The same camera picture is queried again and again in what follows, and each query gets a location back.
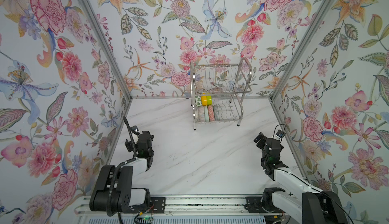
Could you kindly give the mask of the yellow bowl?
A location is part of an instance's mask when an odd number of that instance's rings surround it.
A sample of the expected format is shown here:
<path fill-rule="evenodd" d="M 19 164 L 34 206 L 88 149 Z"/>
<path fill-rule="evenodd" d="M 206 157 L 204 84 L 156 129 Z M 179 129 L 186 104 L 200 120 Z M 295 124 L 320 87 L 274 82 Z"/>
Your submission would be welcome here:
<path fill-rule="evenodd" d="M 208 98 L 207 98 L 207 96 L 201 96 L 201 103 L 202 103 L 202 106 L 207 106 L 208 105 Z"/>

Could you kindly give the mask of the black white speckled bowl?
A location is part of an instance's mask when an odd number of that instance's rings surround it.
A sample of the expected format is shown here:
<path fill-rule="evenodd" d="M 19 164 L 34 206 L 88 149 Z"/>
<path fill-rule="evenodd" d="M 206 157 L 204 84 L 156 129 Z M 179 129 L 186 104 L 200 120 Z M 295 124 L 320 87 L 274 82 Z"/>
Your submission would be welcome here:
<path fill-rule="evenodd" d="M 214 109 L 212 105 L 207 106 L 208 110 L 208 116 L 209 116 L 209 121 L 214 122 L 215 121 L 215 115 L 214 115 Z"/>

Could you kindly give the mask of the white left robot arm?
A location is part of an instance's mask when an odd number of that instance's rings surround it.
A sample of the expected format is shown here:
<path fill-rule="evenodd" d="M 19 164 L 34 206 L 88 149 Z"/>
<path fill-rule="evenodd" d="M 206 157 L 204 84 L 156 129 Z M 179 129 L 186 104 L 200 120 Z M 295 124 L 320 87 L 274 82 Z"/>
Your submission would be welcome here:
<path fill-rule="evenodd" d="M 132 183 L 134 177 L 147 172 L 152 166 L 154 136 L 148 131 L 132 136 L 135 143 L 127 141 L 126 147 L 130 151 L 135 147 L 137 156 L 117 166 L 102 167 L 90 198 L 91 211 L 114 216 L 117 213 L 145 212 L 152 206 L 149 189 L 135 188 Z"/>

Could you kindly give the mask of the dark blue flower bowl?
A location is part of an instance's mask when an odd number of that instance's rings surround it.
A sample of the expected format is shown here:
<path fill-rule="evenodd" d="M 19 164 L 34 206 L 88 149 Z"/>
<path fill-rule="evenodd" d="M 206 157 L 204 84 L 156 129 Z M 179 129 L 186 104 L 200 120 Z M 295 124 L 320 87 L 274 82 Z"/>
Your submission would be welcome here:
<path fill-rule="evenodd" d="M 219 114 L 219 107 L 218 107 L 218 105 L 214 105 L 213 106 L 213 112 L 214 112 L 215 121 L 219 121 L 220 120 L 220 114 Z"/>

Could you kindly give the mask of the pink striped ceramic bowl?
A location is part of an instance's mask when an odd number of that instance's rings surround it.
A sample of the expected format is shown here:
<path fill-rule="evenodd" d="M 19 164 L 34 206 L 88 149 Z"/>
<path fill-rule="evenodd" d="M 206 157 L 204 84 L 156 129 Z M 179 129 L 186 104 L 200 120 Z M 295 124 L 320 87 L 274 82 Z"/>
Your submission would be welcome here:
<path fill-rule="evenodd" d="M 198 122 L 205 122 L 205 111 L 203 106 L 197 107 Z"/>

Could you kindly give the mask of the pale celadon bowl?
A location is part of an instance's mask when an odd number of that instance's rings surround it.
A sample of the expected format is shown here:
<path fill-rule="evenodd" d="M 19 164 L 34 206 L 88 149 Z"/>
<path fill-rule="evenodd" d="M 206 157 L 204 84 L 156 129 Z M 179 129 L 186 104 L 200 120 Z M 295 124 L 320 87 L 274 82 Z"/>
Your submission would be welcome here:
<path fill-rule="evenodd" d="M 210 122 L 208 106 L 207 105 L 203 106 L 203 109 L 204 109 L 205 122 Z"/>

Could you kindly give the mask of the lime green bowl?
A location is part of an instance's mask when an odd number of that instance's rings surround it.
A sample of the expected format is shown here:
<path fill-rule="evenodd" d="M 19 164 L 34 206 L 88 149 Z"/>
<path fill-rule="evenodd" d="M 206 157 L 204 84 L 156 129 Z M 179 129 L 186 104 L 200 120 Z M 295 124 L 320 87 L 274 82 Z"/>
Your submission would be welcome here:
<path fill-rule="evenodd" d="M 207 99 L 207 105 L 212 105 L 212 96 L 207 95 L 206 99 Z"/>

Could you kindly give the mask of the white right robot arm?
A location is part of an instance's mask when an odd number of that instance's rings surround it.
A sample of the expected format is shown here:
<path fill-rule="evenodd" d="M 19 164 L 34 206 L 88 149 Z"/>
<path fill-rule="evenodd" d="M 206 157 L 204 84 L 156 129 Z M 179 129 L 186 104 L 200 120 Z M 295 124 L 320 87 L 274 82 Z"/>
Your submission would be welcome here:
<path fill-rule="evenodd" d="M 261 149 L 264 173 L 281 185 L 280 188 L 266 188 L 256 206 L 267 213 L 286 214 L 299 224 L 352 224 L 334 192 L 321 190 L 301 179 L 281 161 L 283 136 L 281 131 L 277 132 L 276 138 L 260 132 L 253 140 Z"/>

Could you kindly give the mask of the green leaf pattern bowl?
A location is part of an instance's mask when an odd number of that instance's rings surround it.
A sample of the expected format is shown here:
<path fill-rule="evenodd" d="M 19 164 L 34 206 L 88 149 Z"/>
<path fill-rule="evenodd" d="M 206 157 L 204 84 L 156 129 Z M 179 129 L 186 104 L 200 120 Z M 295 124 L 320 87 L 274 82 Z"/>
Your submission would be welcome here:
<path fill-rule="evenodd" d="M 202 99 L 201 99 L 201 97 L 196 95 L 196 96 L 194 97 L 194 103 L 195 103 L 195 105 L 196 105 L 197 107 L 202 106 Z"/>

